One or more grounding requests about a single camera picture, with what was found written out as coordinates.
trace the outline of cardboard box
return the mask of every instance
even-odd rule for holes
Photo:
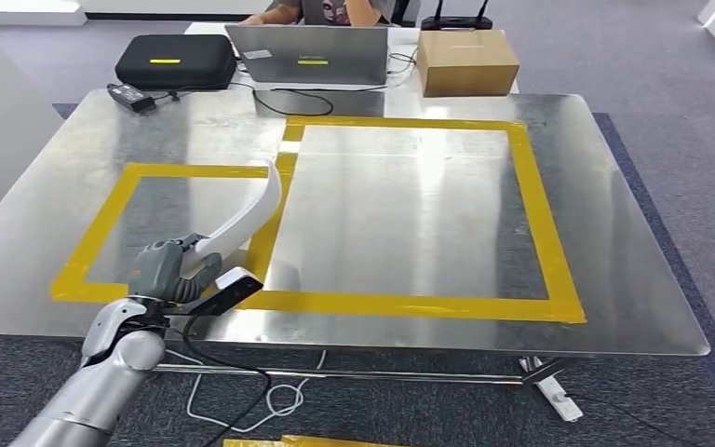
[[[427,98],[507,95],[518,70],[501,31],[421,31],[418,71]]]

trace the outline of laptop lid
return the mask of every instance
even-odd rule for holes
[[[226,25],[257,82],[380,86],[387,80],[387,28]]]

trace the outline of yellow tape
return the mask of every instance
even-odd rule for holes
[[[522,203],[541,266],[547,299],[413,296],[377,293],[261,291],[239,308],[290,312],[386,315],[425,318],[479,318],[531,321],[585,322],[558,230],[546,199],[524,123],[456,119],[372,118],[353,116],[290,116],[284,142],[303,139],[306,126],[348,126],[413,129],[500,130],[508,137]],[[246,267],[262,280],[267,275],[283,211],[289,197],[297,154],[279,153],[281,200],[273,217],[251,238]],[[86,283],[84,277],[100,245],[125,207],[141,177],[266,177],[266,169],[187,165],[128,164],[103,203],[67,265],[51,284],[57,301],[107,303],[127,293],[125,284]]]
[[[371,128],[500,130],[508,137],[519,190],[531,227],[547,299],[507,299],[453,296],[413,296],[379,293],[261,291],[239,308],[289,312],[385,315],[425,318],[474,318],[583,323],[585,314],[546,199],[524,123],[459,119],[374,118],[357,116],[290,116],[285,142],[300,142],[306,126]],[[276,215],[251,240],[248,267],[264,278],[272,258],[280,218],[289,194],[296,156],[284,162],[289,178],[283,182],[282,204]]]
[[[360,440],[334,440],[330,438],[291,435],[282,436],[281,442],[288,447],[400,447],[390,444],[374,444]]]
[[[287,447],[280,440],[223,440],[223,447]]]
[[[128,294],[127,284],[86,282],[86,273],[128,204],[142,177],[213,177],[257,179],[267,177],[267,168],[253,166],[169,165],[127,163],[111,194],[91,221],[59,274],[50,284],[54,301],[110,303]]]

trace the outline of metal tabletop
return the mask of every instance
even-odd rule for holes
[[[101,304],[54,301],[49,287],[128,162],[246,165],[280,150],[297,159],[265,289],[325,292],[342,301],[327,303],[326,312],[293,301],[282,304],[295,311],[230,311],[203,318],[198,338],[567,357],[708,353],[582,98],[423,99],[407,90],[322,94],[334,102],[337,115],[524,123],[514,129],[526,133],[534,154],[528,161],[537,167],[551,210],[551,218],[535,214],[534,223],[554,219],[584,321],[448,315],[449,297],[456,306],[493,297],[525,306],[553,298],[550,280],[563,280],[542,273],[557,260],[537,255],[541,247],[525,208],[530,204],[515,170],[514,151],[521,146],[510,133],[364,122],[308,124],[299,138],[282,141],[290,134],[286,119],[257,106],[246,90],[188,94],[146,116],[97,90],[0,204],[0,334],[86,333]],[[260,95],[281,110],[323,107],[290,93]],[[143,245],[191,231],[207,234],[260,191],[262,182],[142,179],[98,247],[86,281],[124,281]],[[349,301],[407,295],[424,298],[420,305],[390,305],[387,315],[382,299],[369,300],[371,305]],[[425,298],[434,295],[436,302]],[[343,313],[339,305],[364,305],[365,311]],[[404,316],[405,308],[410,316]]]

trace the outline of black cable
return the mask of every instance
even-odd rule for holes
[[[162,100],[162,99],[164,99],[164,98],[167,98],[167,97],[169,97],[169,96],[176,97],[176,91],[173,91],[173,92],[170,91],[170,92],[166,93],[165,95],[158,96],[158,97],[154,97],[154,96],[153,96],[152,98],[153,98],[155,101],[160,101],[160,100]]]
[[[325,112],[317,113],[317,114],[300,114],[300,113],[284,112],[282,110],[276,109],[275,107],[271,106],[270,104],[264,102],[261,98],[259,98],[259,95],[256,94],[256,88],[254,86],[250,86],[248,84],[240,84],[239,82],[233,82],[233,83],[231,83],[231,85],[250,88],[250,92],[253,95],[253,99],[256,100],[256,102],[258,102],[259,104],[263,105],[264,107],[266,107],[280,115],[325,116],[325,115],[330,115],[333,112],[333,110],[335,109],[335,105],[327,98],[322,98],[321,96],[312,95],[309,93],[303,93],[302,91],[300,91],[298,89],[294,89],[294,88],[273,88],[270,91],[287,91],[289,93],[295,93],[295,94],[298,94],[301,96],[307,96],[309,98],[316,98],[316,99],[324,102],[328,106],[328,110],[326,110]]]
[[[667,436],[668,438],[670,438],[670,439],[672,439],[672,440],[676,440],[676,441],[678,441],[678,442],[681,442],[681,443],[683,443],[684,445],[690,445],[690,446],[692,446],[692,447],[700,447],[700,445],[695,444],[694,442],[685,440],[685,439],[683,439],[683,438],[679,438],[678,436],[675,436],[675,435],[671,435],[671,434],[667,433],[665,430],[663,430],[663,429],[661,429],[661,428],[655,426],[654,424],[651,424],[650,422],[643,421],[643,420],[640,419],[638,416],[634,415],[633,413],[630,413],[630,412],[627,411],[627,410],[624,410],[623,408],[621,408],[621,407],[619,407],[619,406],[617,406],[617,405],[615,405],[615,404],[613,404],[613,403],[610,403],[610,402],[607,402],[607,401],[604,401],[604,400],[595,399],[595,398],[589,398],[588,396],[583,396],[583,395],[581,395],[581,394],[574,394],[574,393],[568,393],[568,394],[566,394],[566,397],[567,397],[567,398],[579,398],[579,399],[584,399],[584,400],[590,400],[590,401],[592,401],[592,402],[596,402],[596,403],[600,403],[600,404],[603,404],[603,405],[607,405],[608,407],[611,407],[611,408],[617,410],[618,412],[621,412],[621,413],[625,414],[626,416],[628,416],[628,417],[634,419],[634,420],[637,421],[638,423],[640,423],[640,424],[642,424],[642,425],[644,425],[644,426],[646,426],[646,427],[649,427],[651,430],[655,430],[655,431],[657,431],[658,433],[660,433],[660,434],[662,434],[662,435],[665,435],[665,436]]]
[[[210,445],[219,441],[223,436],[225,436],[226,433],[231,431],[232,427],[234,427],[237,423],[239,423],[239,421],[241,421],[243,417],[248,415],[248,413],[250,413],[250,411],[253,410],[253,408],[256,407],[256,405],[258,405],[259,402],[262,401],[262,399],[264,399],[264,397],[267,395],[267,393],[270,391],[270,388],[272,387],[273,379],[270,377],[270,374],[268,374],[264,370],[260,370],[259,368],[253,368],[250,366],[238,365],[235,363],[230,363],[228,361],[218,359],[217,357],[212,356],[211,354],[208,354],[208,353],[202,351],[201,349],[197,348],[195,345],[193,345],[193,343],[191,343],[191,340],[190,340],[190,330],[191,330],[191,328],[193,328],[193,325],[196,323],[196,321],[198,320],[199,317],[201,317],[201,314],[194,315],[193,317],[188,319],[187,324],[185,324],[185,327],[182,330],[182,343],[190,352],[196,354],[197,356],[199,356],[202,359],[207,359],[213,363],[217,363],[222,366],[228,366],[230,368],[237,368],[239,370],[256,372],[264,378],[264,387],[262,389],[262,393],[259,394],[256,397],[256,399],[254,399],[250,403],[250,405],[248,405],[248,407],[245,408],[245,410],[243,410],[234,419],[232,419],[232,421],[228,424],[229,427],[225,427],[224,429],[219,431],[217,435],[210,438],[207,442],[201,444],[202,447],[210,447]]]
[[[415,54],[417,54],[418,48],[416,48],[412,54],[407,55],[404,53],[390,53],[387,55],[388,58],[396,60],[396,61],[402,61],[402,62],[407,62],[407,65],[404,66],[403,69],[398,70],[396,72],[389,72],[391,75],[396,75],[399,73],[404,73],[407,70],[409,70],[412,66],[417,66],[418,61],[415,60]]]

